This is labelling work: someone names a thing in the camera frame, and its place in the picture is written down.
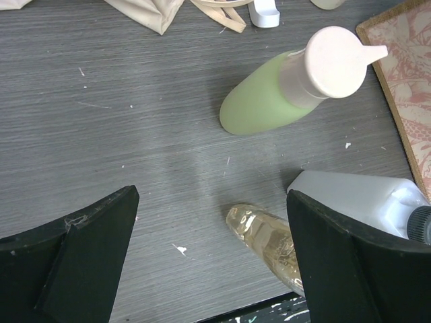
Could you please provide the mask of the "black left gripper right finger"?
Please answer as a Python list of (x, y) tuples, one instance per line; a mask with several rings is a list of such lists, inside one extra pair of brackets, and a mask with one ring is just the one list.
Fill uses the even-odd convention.
[(430, 247), (291, 190), (287, 214), (312, 322), (429, 322)]

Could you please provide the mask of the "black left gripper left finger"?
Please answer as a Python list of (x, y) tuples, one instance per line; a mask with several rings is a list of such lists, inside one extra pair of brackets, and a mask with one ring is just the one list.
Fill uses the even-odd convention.
[(2, 322), (108, 322), (139, 194), (125, 186), (1, 239)]

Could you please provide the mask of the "white bottle black cap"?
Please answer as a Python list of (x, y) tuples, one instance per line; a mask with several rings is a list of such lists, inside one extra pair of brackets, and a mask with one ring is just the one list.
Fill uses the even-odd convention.
[(288, 190), (388, 234), (430, 245), (430, 202), (411, 180), (305, 170)]

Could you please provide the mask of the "clear amber liquid bottle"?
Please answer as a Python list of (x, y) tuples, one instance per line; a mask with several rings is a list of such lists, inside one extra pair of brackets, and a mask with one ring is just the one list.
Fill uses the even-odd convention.
[(226, 224), (293, 292), (305, 296), (288, 222), (254, 205), (234, 205)]

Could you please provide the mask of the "green lotion pump bottle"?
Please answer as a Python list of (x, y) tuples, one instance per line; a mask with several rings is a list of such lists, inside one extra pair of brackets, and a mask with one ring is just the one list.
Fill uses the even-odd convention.
[(251, 135), (296, 122), (327, 99), (357, 92), (368, 66), (387, 55), (385, 45), (364, 45), (345, 28), (322, 28), (302, 50), (273, 57), (241, 81), (222, 102), (220, 123)]

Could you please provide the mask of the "brown canvas bag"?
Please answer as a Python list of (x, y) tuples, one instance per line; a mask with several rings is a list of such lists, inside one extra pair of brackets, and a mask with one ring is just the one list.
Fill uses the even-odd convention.
[(356, 27), (367, 45), (385, 45), (373, 63), (413, 179), (430, 197), (430, 2), (404, 1)]

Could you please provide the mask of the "beige cylindrical bottle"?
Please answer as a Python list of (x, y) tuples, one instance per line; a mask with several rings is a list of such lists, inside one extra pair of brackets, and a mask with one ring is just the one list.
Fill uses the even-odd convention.
[(310, 0), (310, 2), (323, 10), (333, 10), (345, 3), (345, 0)]

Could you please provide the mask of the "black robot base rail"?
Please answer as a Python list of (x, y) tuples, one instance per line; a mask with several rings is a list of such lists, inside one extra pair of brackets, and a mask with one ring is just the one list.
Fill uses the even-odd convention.
[(222, 314), (215, 322), (311, 322), (306, 298), (290, 292)]

